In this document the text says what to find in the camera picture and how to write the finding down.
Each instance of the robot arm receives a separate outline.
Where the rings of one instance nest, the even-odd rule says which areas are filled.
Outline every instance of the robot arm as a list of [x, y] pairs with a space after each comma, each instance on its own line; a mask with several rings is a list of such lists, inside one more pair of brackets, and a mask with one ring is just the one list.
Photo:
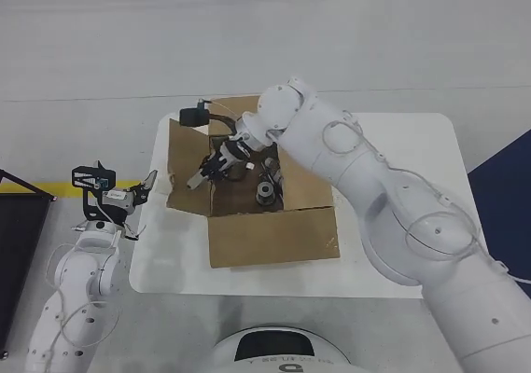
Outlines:
[[357, 120], [296, 78], [267, 89], [240, 132], [276, 142], [352, 204], [371, 264], [423, 297], [469, 372], [531, 372], [531, 300], [480, 247], [464, 210], [422, 176], [392, 168]]
[[[138, 238], [125, 233], [126, 216], [147, 201], [156, 176], [154, 171], [138, 186], [119, 189], [116, 173], [99, 162], [73, 170], [73, 185], [83, 188], [88, 222], [76, 228], [81, 231], [78, 241], [55, 270], [56, 292], [46, 302], [31, 337], [27, 373], [80, 373], [89, 368], [97, 345], [111, 333], [105, 331], [105, 299], [126, 273], [119, 256], [120, 236]], [[88, 193], [95, 197], [95, 206], [88, 204]]]

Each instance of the white tabletop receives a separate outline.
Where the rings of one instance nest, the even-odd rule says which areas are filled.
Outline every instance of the white tabletop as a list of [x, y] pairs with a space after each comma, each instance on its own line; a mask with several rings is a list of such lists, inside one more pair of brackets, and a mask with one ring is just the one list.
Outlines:
[[[356, 113], [369, 140], [395, 167], [424, 175], [452, 193], [475, 215], [476, 208], [450, 120], [440, 114]], [[170, 118], [159, 125], [150, 170], [157, 184], [143, 206], [130, 271], [141, 293], [288, 297], [421, 297], [420, 288], [392, 283], [377, 272], [362, 249], [355, 213], [333, 190], [339, 259], [235, 269], [209, 266], [207, 220], [165, 207], [171, 184], [166, 165]]]

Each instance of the concrete floor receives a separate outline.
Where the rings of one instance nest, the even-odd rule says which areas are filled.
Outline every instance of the concrete floor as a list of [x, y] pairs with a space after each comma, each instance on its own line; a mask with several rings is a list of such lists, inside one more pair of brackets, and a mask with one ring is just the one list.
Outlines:
[[[100, 159], [120, 179], [139, 179], [165, 114], [292, 74], [352, 111], [446, 115], [471, 170], [531, 128], [531, 2], [0, 1], [0, 166], [32, 182], [66, 181]], [[76, 239], [69, 228], [81, 217], [79, 200], [52, 206], [0, 373], [22, 370], [50, 294], [45, 262]], [[91, 372], [191, 371], [222, 337], [271, 323], [312, 329], [372, 371], [459, 371], [418, 300], [129, 287], [114, 301], [123, 314]]]

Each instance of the cardboard box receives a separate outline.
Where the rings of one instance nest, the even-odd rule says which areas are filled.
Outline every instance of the cardboard box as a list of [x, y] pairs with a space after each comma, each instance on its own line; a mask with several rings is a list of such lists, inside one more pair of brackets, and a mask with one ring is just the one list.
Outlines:
[[[214, 100], [238, 114], [257, 111], [258, 96]], [[211, 104], [213, 114], [231, 114]], [[276, 151], [284, 176], [284, 202], [270, 210], [255, 202], [259, 173], [238, 183], [203, 183], [186, 187], [214, 139], [230, 134], [219, 122], [209, 124], [209, 135], [170, 122], [168, 171], [173, 191], [167, 206], [207, 216], [212, 268], [239, 267], [340, 257], [336, 217], [329, 184], [307, 172], [283, 150]]]

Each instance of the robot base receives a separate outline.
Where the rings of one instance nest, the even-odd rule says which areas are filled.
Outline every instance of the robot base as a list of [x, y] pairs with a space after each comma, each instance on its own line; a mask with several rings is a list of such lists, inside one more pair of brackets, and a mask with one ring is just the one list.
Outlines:
[[349, 364], [337, 347], [311, 332], [292, 327], [262, 326], [240, 331], [220, 341], [206, 357], [200, 371], [272, 355], [305, 355], [331, 363]]

